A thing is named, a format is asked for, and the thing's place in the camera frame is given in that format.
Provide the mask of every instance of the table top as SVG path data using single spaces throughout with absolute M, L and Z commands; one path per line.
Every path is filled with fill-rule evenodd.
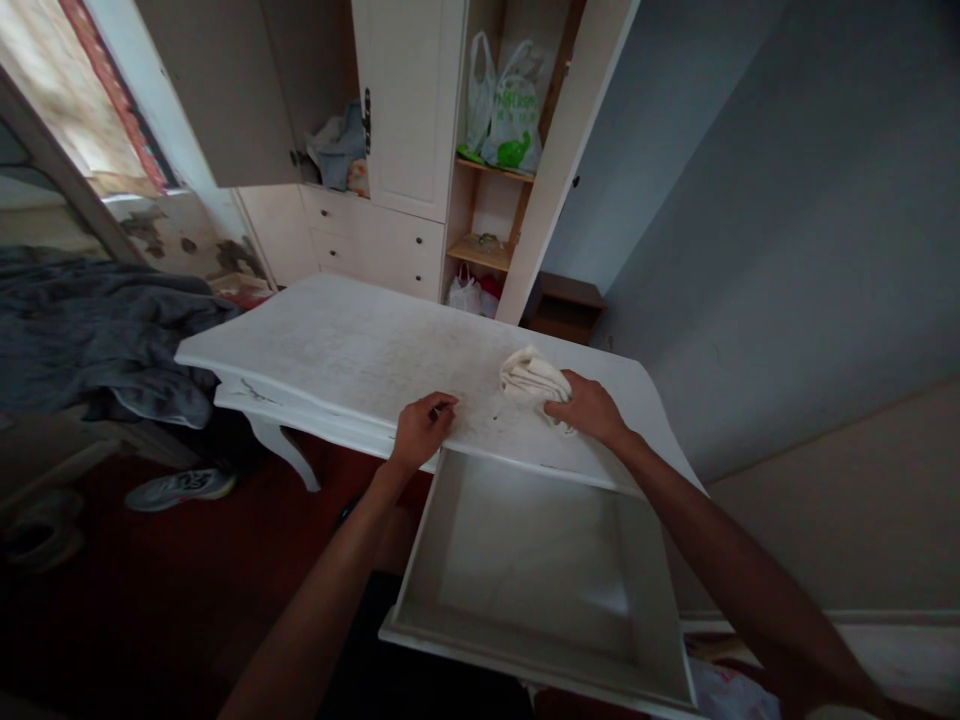
M 272 383 L 307 403 L 393 428 L 407 403 L 448 392 L 460 403 L 445 447 L 642 496 L 605 447 L 582 434 L 562 436 L 534 405 L 500 393 L 501 363 L 530 344 L 554 366 L 600 381 L 627 424 L 703 489 L 635 360 L 329 273 L 184 340 L 176 360 Z

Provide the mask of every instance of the hand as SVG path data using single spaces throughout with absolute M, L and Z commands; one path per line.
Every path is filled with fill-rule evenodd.
M 409 475 L 415 473 L 440 449 L 456 417 L 453 406 L 457 402 L 453 395 L 435 392 L 407 405 L 400 412 L 389 462 Z
M 630 428 L 620 416 L 617 404 L 603 385 L 596 380 L 587 380 L 573 370 L 561 372 L 573 391 L 570 402 L 544 403 L 543 411 L 547 415 L 575 427 L 584 435 L 596 438 L 607 446 L 630 432 Z

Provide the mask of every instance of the rag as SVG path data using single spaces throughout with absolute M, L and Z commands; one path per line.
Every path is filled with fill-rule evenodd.
M 500 366 L 500 392 L 514 400 L 536 398 L 544 402 L 570 402 L 570 383 L 559 370 L 533 346 L 517 350 Z M 565 422 L 543 413 L 548 422 L 565 436 L 577 431 Z

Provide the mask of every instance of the white wardrobe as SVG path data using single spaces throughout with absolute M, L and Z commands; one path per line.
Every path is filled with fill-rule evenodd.
M 639 0 L 137 0 L 210 169 L 236 188 L 279 286 L 317 272 L 441 302 L 462 262 L 519 322 Z M 497 66 L 526 37 L 544 81 L 535 178 L 457 158 L 470 41 Z M 304 154 L 350 99 L 370 199 L 317 184 Z M 467 233 L 505 248 L 471 252 Z

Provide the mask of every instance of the white table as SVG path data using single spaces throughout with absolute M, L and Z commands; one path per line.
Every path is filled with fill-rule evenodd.
M 445 447 L 639 494 L 606 448 L 562 437 L 534 408 L 500 394 L 500 364 L 528 344 L 554 366 L 599 380 L 627 424 L 699 486 L 638 362 L 343 277 L 308 278 L 188 338 L 176 360 L 215 372 L 223 382 L 215 404 L 245 413 L 310 490 L 319 487 L 313 472 L 280 426 L 386 457 L 400 410 L 442 390 L 460 398 Z
M 319 483 L 294 427 L 388 457 L 400 410 L 460 398 L 380 637 L 668 718 L 697 716 L 659 521 L 603 446 L 499 392 L 528 344 L 599 380 L 626 422 L 703 489 L 639 363 L 329 274 L 185 340 L 215 404 Z

